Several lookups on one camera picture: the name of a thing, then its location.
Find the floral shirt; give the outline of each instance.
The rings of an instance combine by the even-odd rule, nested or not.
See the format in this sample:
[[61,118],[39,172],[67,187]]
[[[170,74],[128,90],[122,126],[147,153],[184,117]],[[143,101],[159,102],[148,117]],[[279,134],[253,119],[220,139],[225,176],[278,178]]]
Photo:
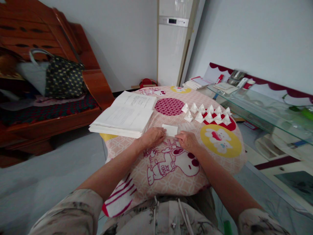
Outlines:
[[[30,235],[97,234],[102,198],[92,190],[72,192],[45,213],[32,227]],[[190,234],[182,210],[188,217],[189,229],[194,234],[222,233],[201,213],[186,203],[167,201],[156,206],[154,200],[131,209],[124,215],[108,219],[102,234]],[[289,234],[268,213],[248,209],[238,219],[242,235]]]

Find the wooden sofa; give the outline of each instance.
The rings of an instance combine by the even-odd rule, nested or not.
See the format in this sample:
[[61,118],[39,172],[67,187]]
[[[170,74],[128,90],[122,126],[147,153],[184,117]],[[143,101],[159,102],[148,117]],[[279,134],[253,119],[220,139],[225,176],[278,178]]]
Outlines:
[[[97,105],[80,113],[35,123],[11,126],[0,123],[1,167],[23,161],[23,152],[41,155],[53,150],[52,136],[89,125],[114,100],[80,24],[68,22],[62,12],[37,0],[6,2],[0,3],[0,46],[17,52],[26,61],[29,61],[30,48],[42,48],[78,62],[75,50],[85,66],[83,78]],[[35,54],[35,59],[45,61],[47,58]]]

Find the open book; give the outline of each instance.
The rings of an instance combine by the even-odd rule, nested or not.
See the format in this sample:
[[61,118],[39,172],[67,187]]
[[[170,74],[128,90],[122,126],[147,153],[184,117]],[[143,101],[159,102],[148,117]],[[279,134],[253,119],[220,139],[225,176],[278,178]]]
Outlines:
[[89,131],[139,138],[147,130],[157,98],[124,91],[97,117]]

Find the tablecloth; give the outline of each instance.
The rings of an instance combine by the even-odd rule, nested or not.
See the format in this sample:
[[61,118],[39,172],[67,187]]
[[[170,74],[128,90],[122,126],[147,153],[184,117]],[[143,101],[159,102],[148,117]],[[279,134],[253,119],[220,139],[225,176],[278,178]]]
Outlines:
[[[228,126],[223,123],[216,125],[215,122],[208,124],[195,120],[189,123],[184,120],[186,114],[181,108],[185,103],[189,108],[195,103],[197,107],[203,104],[205,109],[212,104],[216,109],[219,104],[213,99],[189,88],[176,86],[146,87],[134,93],[158,99],[149,128],[167,124],[178,126],[178,133],[182,130],[195,133],[198,142],[231,174],[238,173],[246,163],[242,136],[232,117]],[[100,135],[108,149],[107,162],[134,141],[128,137]],[[167,136],[161,145],[143,151],[104,203],[103,211],[107,216],[115,217],[155,195],[189,196],[207,186],[208,179],[195,156],[181,148],[177,138]]]

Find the white wall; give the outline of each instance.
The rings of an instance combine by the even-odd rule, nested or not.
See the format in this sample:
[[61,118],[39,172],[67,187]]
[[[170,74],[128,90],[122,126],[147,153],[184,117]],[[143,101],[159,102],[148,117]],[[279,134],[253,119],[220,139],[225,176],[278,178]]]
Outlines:
[[156,80],[156,0],[40,1],[83,26],[112,92]]
[[207,0],[186,79],[210,62],[313,94],[313,1]]

